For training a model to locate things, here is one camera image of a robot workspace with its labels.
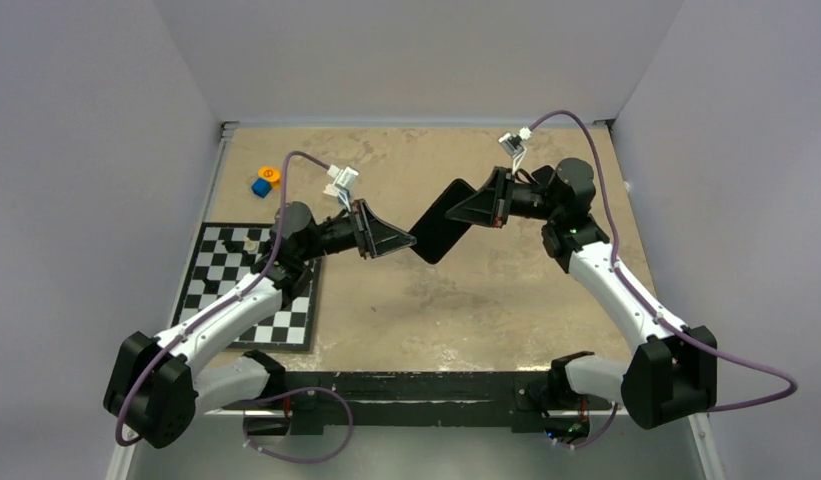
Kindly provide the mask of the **black phone case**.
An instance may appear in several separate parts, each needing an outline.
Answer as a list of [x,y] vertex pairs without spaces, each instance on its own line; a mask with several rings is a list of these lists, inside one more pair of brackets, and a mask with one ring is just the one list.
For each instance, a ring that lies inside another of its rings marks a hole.
[[455,179],[437,197],[409,233],[416,243],[411,250],[423,261],[434,265],[466,234],[469,223],[449,220],[446,212],[475,193],[475,189],[463,179]]

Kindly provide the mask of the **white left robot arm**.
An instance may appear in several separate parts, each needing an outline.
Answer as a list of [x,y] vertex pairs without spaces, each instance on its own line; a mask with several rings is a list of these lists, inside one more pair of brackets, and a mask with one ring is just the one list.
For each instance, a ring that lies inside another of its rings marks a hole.
[[312,260],[355,250],[374,259],[411,247],[410,233],[380,219],[363,199],[318,223],[302,202],[281,206],[271,246],[231,290],[175,327],[154,336],[135,332],[120,346],[103,405],[116,421],[115,439],[127,447],[146,441],[164,448],[198,414],[237,402],[278,405],[285,369],[250,351],[231,366],[209,362],[236,338],[290,305],[310,283]]

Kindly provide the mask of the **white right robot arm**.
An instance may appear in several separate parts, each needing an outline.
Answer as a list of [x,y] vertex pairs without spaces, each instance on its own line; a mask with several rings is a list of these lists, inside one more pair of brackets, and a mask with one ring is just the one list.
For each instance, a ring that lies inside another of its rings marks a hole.
[[497,167],[487,182],[447,208],[450,221],[501,228],[512,217],[543,221],[547,255],[580,283],[614,322],[632,351],[629,363],[579,352],[553,361],[543,397],[570,407],[586,395],[624,407],[643,429],[704,413],[717,400],[717,345],[706,327],[689,327],[658,304],[613,251],[591,215],[594,170],[566,158],[540,169],[540,180],[520,184]]

